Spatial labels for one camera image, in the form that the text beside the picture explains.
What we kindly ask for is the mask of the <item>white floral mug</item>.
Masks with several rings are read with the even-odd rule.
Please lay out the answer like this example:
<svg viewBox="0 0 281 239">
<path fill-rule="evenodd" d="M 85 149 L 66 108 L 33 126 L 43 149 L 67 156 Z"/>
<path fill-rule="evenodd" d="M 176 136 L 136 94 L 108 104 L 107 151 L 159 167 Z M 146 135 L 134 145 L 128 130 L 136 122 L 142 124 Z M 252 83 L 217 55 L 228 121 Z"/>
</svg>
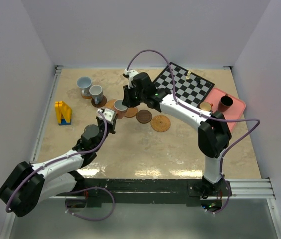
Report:
<svg viewBox="0 0 281 239">
<path fill-rule="evenodd" d="M 123 105 L 122 99 L 115 100 L 113 106 L 118 116 L 117 119 L 121 120 L 124 117 L 128 107 Z"/>
</svg>

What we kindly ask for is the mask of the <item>small woven rattan coaster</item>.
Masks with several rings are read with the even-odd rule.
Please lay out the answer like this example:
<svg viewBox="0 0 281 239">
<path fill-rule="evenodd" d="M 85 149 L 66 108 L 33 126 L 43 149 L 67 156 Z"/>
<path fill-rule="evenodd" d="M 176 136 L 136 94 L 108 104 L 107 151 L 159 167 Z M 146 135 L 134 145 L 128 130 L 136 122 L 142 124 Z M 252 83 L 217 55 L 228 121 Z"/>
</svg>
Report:
<svg viewBox="0 0 281 239">
<path fill-rule="evenodd" d="M 111 99 L 109 101 L 106 102 L 106 104 L 104 105 L 104 107 L 109 108 L 113 111 L 116 111 L 115 107 L 114 107 L 114 102 L 116 101 L 116 99 Z"/>
</svg>

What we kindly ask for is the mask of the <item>dark walnut coaster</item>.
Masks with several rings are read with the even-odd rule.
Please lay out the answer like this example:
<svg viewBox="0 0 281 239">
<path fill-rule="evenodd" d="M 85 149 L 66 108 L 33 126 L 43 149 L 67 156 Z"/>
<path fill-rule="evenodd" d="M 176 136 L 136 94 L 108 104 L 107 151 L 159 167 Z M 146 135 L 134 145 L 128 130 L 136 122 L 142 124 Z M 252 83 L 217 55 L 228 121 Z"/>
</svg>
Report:
<svg viewBox="0 0 281 239">
<path fill-rule="evenodd" d="M 102 99 L 99 101 L 99 103 L 95 103 L 95 100 L 93 98 L 91 98 L 91 104 L 92 106 L 96 107 L 96 108 L 100 108 L 100 107 L 103 107 L 107 102 L 107 98 L 106 96 L 102 96 Z"/>
<path fill-rule="evenodd" d="M 152 120 L 152 113 L 149 110 L 140 110 L 136 114 L 136 119 L 139 123 L 147 124 Z"/>
</svg>

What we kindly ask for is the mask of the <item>large woven rattan coaster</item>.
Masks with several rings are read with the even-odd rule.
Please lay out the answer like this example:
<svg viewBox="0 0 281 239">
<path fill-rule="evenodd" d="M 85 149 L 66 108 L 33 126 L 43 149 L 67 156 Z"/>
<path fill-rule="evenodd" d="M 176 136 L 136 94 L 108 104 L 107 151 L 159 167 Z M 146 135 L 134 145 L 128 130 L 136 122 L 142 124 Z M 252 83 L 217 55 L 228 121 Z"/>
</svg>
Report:
<svg viewBox="0 0 281 239">
<path fill-rule="evenodd" d="M 165 115 L 156 115 L 152 118 L 151 127 L 156 132 L 166 132 L 170 129 L 171 122 Z"/>
</svg>

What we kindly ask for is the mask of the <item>grey white mug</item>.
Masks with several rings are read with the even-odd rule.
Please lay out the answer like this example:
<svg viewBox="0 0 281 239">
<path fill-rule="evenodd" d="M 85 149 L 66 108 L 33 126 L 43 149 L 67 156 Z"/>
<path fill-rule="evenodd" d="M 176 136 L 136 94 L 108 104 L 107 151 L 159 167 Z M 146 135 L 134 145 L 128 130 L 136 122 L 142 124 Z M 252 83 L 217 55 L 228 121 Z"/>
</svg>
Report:
<svg viewBox="0 0 281 239">
<path fill-rule="evenodd" d="M 92 85 L 89 88 L 89 93 L 94 100 L 94 104 L 99 104 L 103 99 L 103 88 L 100 85 Z"/>
</svg>

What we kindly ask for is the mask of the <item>light blue cup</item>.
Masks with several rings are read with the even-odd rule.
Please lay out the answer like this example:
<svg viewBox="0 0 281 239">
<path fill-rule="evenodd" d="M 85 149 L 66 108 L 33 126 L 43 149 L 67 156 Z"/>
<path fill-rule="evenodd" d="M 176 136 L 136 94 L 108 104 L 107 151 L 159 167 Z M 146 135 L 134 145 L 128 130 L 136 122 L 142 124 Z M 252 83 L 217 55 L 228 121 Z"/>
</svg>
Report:
<svg viewBox="0 0 281 239">
<path fill-rule="evenodd" d="M 82 76 L 82 77 L 78 78 L 76 84 L 77 84 L 78 88 L 81 89 L 81 93 L 85 93 L 86 95 L 90 95 L 89 88 L 92 85 L 91 78 L 89 78 L 87 76 Z"/>
</svg>

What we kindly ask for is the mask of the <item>black maroon cup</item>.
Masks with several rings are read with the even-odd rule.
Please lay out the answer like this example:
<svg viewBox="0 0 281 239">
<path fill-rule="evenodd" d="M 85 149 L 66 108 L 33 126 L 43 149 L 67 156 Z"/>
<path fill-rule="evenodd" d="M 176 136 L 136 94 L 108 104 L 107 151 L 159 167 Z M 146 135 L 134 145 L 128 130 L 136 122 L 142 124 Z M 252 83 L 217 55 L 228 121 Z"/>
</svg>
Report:
<svg viewBox="0 0 281 239">
<path fill-rule="evenodd" d="M 221 112 L 225 112 L 229 107 L 231 107 L 233 104 L 233 99 L 228 95 L 225 94 L 222 96 L 218 102 L 217 110 Z"/>
</svg>

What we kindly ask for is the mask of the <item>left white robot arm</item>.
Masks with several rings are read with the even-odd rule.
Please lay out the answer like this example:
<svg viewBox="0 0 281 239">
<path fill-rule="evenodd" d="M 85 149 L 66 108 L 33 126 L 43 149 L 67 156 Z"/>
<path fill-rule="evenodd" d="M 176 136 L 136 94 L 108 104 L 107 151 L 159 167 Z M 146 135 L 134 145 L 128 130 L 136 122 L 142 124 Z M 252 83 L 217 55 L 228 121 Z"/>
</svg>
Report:
<svg viewBox="0 0 281 239">
<path fill-rule="evenodd" d="M 84 177 L 78 173 L 97 156 L 109 134 L 115 134 L 117 114 L 109 108 L 97 110 L 97 124 L 85 127 L 75 146 L 65 154 L 43 163 L 19 163 L 0 188 L 7 213 L 23 217 L 36 205 L 61 193 L 80 195 Z"/>
</svg>

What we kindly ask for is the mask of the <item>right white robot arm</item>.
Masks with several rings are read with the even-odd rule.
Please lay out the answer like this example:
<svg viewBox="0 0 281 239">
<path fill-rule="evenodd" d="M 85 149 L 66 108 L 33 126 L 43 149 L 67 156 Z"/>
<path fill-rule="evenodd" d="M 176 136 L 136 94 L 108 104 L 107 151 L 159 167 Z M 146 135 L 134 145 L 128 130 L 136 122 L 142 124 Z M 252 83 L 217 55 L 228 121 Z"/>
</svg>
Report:
<svg viewBox="0 0 281 239">
<path fill-rule="evenodd" d="M 123 105 L 133 108 L 141 103 L 161 113 L 176 117 L 198 132 L 198 147 L 205 155 L 205 173 L 201 190 L 213 196 L 221 189 L 221 154 L 232 138 L 221 112 L 208 112 L 190 108 L 183 100 L 176 100 L 170 89 L 156 88 L 148 73 L 125 70 L 123 76 L 129 80 L 123 86 Z"/>
</svg>

